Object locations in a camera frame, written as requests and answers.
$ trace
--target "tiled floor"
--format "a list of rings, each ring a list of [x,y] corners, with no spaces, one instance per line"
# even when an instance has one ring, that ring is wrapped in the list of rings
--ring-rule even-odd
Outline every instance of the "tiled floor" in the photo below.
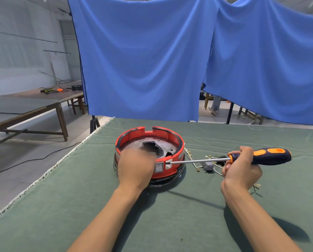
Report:
[[[199,122],[225,123],[230,103],[221,102],[221,109],[217,116],[212,116],[209,110],[204,109],[204,101],[200,101]],[[62,136],[21,134],[14,139],[0,144],[0,171],[29,159],[43,158],[49,153],[72,146],[83,141],[90,133],[90,115],[82,115],[79,111],[74,115],[71,107],[62,106],[67,123],[69,139],[64,142]],[[249,125],[252,120],[246,116],[238,115],[239,106],[234,106],[231,124]],[[108,117],[98,117],[100,123],[106,122]],[[294,125],[273,120],[265,120],[264,126],[295,127],[313,129],[313,126]],[[17,128],[30,130],[59,131],[55,111],[17,125]],[[41,177],[49,168],[54,166],[74,147],[56,152],[45,160],[31,161],[13,167],[0,173],[0,209],[6,206],[15,196],[25,190],[31,183]]]

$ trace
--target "person's leg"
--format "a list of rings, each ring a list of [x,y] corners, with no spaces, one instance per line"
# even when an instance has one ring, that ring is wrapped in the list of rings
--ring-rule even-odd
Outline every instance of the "person's leg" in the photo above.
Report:
[[[221,105],[221,97],[215,96],[213,98],[213,105],[211,106],[211,114],[216,115],[217,112],[219,111]]]

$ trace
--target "screwdriver handle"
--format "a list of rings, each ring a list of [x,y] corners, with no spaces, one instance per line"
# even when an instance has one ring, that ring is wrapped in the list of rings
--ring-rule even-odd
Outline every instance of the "screwdriver handle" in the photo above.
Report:
[[[230,155],[231,163],[236,161],[240,156],[239,153]],[[279,165],[292,160],[292,154],[288,149],[283,148],[262,148],[253,152],[252,164],[259,165]]]

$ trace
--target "jeans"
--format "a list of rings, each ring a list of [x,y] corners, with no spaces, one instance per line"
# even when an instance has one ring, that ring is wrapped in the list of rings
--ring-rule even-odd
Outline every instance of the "jeans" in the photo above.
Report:
[[[219,110],[220,105],[221,105],[221,97],[215,96],[213,99],[213,105],[211,106],[211,109],[214,111]]]

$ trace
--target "green tablecloth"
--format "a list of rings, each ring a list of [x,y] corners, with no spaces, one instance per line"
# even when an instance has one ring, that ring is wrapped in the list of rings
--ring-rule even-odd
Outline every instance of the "green tablecloth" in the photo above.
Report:
[[[194,159],[248,145],[288,148],[293,160],[263,167],[264,209],[304,251],[313,251],[313,130],[113,119],[0,216],[0,252],[65,251],[100,212],[118,185],[114,143],[138,126],[179,133]],[[114,251],[252,251],[225,207],[222,178],[187,165],[169,191],[146,191],[133,207]]]

